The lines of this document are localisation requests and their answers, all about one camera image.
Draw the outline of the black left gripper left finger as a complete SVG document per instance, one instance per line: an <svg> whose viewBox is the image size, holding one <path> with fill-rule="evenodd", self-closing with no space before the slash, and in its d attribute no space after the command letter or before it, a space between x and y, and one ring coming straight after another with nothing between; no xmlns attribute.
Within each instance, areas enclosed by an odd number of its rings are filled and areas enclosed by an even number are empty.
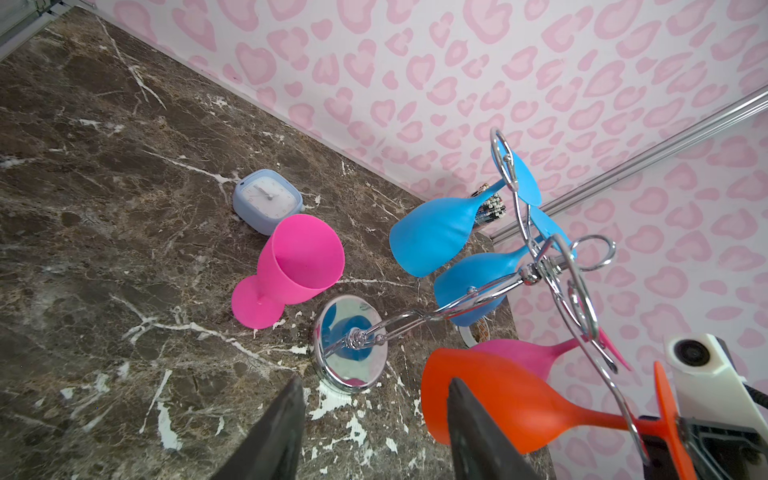
<svg viewBox="0 0 768 480"><path fill-rule="evenodd" d="M212 479L296 479L305 415L303 384L294 376Z"/></svg>

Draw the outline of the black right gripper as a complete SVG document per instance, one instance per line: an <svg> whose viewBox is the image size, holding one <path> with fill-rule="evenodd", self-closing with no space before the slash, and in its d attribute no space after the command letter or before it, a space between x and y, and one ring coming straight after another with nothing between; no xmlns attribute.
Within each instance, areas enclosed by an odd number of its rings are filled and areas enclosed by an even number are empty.
<svg viewBox="0 0 768 480"><path fill-rule="evenodd" d="M682 417L681 440L698 479L766 479L767 443L753 428ZM680 479L666 443L641 433L651 464L645 479Z"/></svg>

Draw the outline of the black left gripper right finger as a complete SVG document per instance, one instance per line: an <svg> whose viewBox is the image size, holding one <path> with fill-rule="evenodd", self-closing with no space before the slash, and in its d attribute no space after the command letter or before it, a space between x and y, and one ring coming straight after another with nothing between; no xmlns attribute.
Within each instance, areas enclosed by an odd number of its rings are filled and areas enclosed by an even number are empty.
<svg viewBox="0 0 768 480"><path fill-rule="evenodd" d="M449 385L447 420L456 479L540 478L459 378Z"/></svg>

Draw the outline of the red wine glass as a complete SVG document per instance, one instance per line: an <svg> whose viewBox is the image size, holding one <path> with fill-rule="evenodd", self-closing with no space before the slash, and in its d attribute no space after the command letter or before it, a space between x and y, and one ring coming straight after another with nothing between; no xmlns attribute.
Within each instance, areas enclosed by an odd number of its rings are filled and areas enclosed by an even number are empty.
<svg viewBox="0 0 768 480"><path fill-rule="evenodd" d="M462 380L508 440L522 454L538 450L578 426L627 430L620 415L577 406L544 380L494 354L440 348L429 356L422 375L421 406L427 429L450 443L447 399L452 379Z"/></svg>

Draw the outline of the magenta wine glass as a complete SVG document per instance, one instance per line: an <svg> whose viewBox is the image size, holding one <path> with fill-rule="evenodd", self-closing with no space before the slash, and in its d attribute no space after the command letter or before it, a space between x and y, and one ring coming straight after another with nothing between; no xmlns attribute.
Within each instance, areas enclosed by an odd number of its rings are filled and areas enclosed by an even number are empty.
<svg viewBox="0 0 768 480"><path fill-rule="evenodd" d="M335 285L345 263L344 247L331 226L306 214L290 216L262 249L257 272L235 287L234 317L251 329L269 328L286 306L304 303Z"/></svg>
<svg viewBox="0 0 768 480"><path fill-rule="evenodd" d="M493 339L478 343L471 350L491 353L512 360L542 380L547 380L555 361L579 346L572 338L555 345L536 345L513 339Z"/></svg>

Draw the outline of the blue wine glass right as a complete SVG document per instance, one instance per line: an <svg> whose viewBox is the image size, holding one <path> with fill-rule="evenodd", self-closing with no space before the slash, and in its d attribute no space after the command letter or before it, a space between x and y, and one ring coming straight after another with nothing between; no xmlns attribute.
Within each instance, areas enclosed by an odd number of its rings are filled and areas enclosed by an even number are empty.
<svg viewBox="0 0 768 480"><path fill-rule="evenodd" d="M537 207L531 207L530 217L540 233L534 239L536 243L542 243L552 234L560 234L571 244L559 225ZM510 253L480 253L462 259L435 280L434 295L438 306L443 307L465 296L472 287L480 289L500 277L515 273L520 260L527 253L528 247L523 246Z"/></svg>

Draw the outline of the blue wine glass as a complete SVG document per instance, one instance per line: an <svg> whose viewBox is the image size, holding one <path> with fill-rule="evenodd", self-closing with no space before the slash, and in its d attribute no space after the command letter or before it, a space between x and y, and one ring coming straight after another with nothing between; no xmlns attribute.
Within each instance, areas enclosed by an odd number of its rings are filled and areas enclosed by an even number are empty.
<svg viewBox="0 0 768 480"><path fill-rule="evenodd" d="M458 255L469 240L483 203L506 187L509 180L516 182L513 192L520 200L536 207L542 204L536 180L508 143L494 140L491 153L501 171L501 180L474 197L445 197L425 202L391 228L391 252L408 274L426 277Z"/></svg>
<svg viewBox="0 0 768 480"><path fill-rule="evenodd" d="M530 217L540 233L534 239L536 243L542 243L552 234L560 234L571 244L559 225L537 207L531 207ZM523 246L510 253L480 253L462 259L435 280L434 295L438 306L443 307L465 296L472 287L480 289L500 277L515 273L520 260L527 253L528 247Z"/></svg>

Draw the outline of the blue wine glass rear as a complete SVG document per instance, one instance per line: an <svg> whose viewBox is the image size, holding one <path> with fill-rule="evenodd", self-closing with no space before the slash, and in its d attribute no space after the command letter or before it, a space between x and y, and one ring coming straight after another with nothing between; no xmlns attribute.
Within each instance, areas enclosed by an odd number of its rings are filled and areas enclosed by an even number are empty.
<svg viewBox="0 0 768 480"><path fill-rule="evenodd" d="M506 187L509 180L516 182L513 192L520 200L536 207L542 204L536 180L508 143L494 140L491 153L501 171L501 180L474 197L445 197L425 202L391 228L391 252L408 274L426 277L458 255L469 240L483 203Z"/></svg>

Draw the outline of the clear tape roll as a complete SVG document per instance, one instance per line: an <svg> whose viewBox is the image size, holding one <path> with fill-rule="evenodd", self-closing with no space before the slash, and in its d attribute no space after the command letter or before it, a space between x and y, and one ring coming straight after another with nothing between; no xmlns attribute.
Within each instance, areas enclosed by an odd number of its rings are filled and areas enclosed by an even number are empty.
<svg viewBox="0 0 768 480"><path fill-rule="evenodd" d="M470 326L460 326L458 331L468 348L472 348L490 339L490 331L485 322L477 321Z"/></svg>

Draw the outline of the grey square timer clock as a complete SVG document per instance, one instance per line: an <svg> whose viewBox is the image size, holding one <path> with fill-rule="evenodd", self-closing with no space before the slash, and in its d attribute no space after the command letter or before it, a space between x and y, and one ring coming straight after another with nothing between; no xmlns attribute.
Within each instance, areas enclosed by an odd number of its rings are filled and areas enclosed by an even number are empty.
<svg viewBox="0 0 768 480"><path fill-rule="evenodd" d="M255 231L271 236L285 218L303 210L303 198L282 175L261 169L237 183L233 209Z"/></svg>

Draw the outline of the aluminium frame post right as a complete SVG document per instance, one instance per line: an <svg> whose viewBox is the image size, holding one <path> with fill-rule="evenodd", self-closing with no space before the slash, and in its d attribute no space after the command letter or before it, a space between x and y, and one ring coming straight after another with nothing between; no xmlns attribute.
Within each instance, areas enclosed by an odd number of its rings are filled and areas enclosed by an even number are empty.
<svg viewBox="0 0 768 480"><path fill-rule="evenodd" d="M687 92L671 84L625 86L595 100L580 97L564 117L566 143L535 142L541 209L549 216L630 175L703 142L767 106L767 89L704 81Z"/></svg>

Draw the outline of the aluminium frame bar left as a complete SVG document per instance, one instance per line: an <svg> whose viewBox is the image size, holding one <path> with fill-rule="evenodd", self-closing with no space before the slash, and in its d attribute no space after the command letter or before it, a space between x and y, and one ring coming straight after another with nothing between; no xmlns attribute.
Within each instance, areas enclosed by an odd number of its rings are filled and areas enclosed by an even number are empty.
<svg viewBox="0 0 768 480"><path fill-rule="evenodd" d="M62 0L1 0L1 60L77 4Z"/></svg>

